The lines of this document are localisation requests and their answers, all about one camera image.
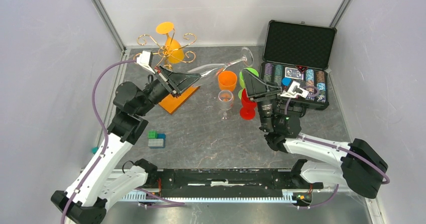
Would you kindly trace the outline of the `red plastic wine glass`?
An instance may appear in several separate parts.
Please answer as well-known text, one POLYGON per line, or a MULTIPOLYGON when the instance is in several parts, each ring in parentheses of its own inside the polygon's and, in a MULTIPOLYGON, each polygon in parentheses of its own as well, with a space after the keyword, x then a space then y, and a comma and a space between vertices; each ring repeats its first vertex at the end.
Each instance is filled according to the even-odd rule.
POLYGON ((244 120, 252 120, 256 115, 257 104, 247 97, 246 89, 241 91, 240 117, 244 120))

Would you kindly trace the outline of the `orange plastic wine glass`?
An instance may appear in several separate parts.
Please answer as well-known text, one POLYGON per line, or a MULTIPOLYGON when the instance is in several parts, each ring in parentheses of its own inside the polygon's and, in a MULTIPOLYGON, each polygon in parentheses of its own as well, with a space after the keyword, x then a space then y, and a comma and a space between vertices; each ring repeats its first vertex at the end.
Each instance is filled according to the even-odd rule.
POLYGON ((220 90, 234 91, 238 77, 232 71, 223 71, 218 75, 218 85, 220 90))

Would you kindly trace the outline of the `clear wine glass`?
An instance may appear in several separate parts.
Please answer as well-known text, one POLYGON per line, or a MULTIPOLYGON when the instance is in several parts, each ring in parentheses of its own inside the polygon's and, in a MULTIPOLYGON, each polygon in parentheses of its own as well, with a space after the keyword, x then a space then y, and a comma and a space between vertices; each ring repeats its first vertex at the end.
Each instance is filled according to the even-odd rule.
POLYGON ((251 67, 253 62, 254 57, 252 51, 248 47, 242 47, 241 57, 236 60, 228 63, 205 64, 189 70, 188 73, 197 73, 201 75, 201 78, 192 85, 193 87, 200 87, 212 82, 221 72, 225 71, 230 66, 242 63, 245 67, 251 67))
POLYGON ((234 105, 234 95, 229 90, 221 90, 218 94, 219 114, 222 120, 228 118, 228 112, 234 105))

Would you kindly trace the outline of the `yellow-orange plastic wine glass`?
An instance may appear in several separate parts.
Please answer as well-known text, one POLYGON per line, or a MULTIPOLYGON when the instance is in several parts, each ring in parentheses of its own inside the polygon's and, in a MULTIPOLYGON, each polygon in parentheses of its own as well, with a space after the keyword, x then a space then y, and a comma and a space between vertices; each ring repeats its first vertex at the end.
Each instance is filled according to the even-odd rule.
POLYGON ((156 33, 166 36, 164 45, 159 49, 159 55, 164 59, 164 64, 177 64, 184 58, 180 43, 174 39, 175 29, 172 22, 163 22, 156 27, 156 33))

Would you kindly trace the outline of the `clear wine glass back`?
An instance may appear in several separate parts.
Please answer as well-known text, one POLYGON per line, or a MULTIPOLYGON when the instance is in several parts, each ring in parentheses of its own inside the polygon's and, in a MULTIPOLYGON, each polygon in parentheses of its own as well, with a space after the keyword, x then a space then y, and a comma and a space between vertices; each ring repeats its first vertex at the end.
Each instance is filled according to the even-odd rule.
POLYGON ((188 73, 197 73, 201 75, 201 78, 192 85, 193 87, 200 87, 212 82, 221 72, 225 71, 230 66, 242 63, 245 67, 251 67, 253 62, 254 57, 252 51, 248 47, 242 47, 241 57, 236 60, 228 63, 205 64, 189 70, 188 73))

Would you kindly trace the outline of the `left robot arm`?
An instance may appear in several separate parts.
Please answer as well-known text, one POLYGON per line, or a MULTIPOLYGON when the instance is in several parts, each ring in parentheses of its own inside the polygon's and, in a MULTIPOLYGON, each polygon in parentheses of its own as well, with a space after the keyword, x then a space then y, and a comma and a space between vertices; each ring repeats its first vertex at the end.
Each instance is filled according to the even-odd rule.
POLYGON ((173 72, 162 66, 146 69, 154 77, 144 89, 126 81, 116 89, 116 114, 108 127, 100 122, 104 141, 77 179, 66 189, 57 190, 51 201, 66 218, 75 223, 101 223, 106 213, 126 194, 140 187, 153 187, 158 181, 157 167, 146 160, 107 184, 122 157, 136 144, 148 121, 143 119, 168 95, 180 96, 199 81, 199 73, 173 72))

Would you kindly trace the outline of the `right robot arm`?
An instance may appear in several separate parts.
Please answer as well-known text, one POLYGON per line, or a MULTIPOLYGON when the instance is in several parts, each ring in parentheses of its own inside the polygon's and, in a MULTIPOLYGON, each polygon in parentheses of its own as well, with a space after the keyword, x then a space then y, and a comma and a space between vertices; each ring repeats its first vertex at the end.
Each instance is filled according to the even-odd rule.
POLYGON ((260 130, 273 151, 310 157, 300 161, 291 172, 290 182, 297 188, 308 183, 345 185, 363 197, 374 199, 382 185, 390 183, 387 163, 364 140, 336 142, 302 133, 300 118, 280 111, 281 97, 311 97, 307 86, 287 79, 286 89, 275 82, 265 82, 247 69, 242 70, 246 96, 257 104, 260 130))

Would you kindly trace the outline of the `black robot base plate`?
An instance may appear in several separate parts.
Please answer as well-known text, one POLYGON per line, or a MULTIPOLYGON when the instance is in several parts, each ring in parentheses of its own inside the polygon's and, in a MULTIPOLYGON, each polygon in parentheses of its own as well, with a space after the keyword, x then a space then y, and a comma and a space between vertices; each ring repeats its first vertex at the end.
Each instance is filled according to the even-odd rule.
POLYGON ((289 169, 163 169, 149 177, 145 189, 161 197, 244 198, 281 197, 283 190, 321 190, 321 182, 305 181, 289 169))

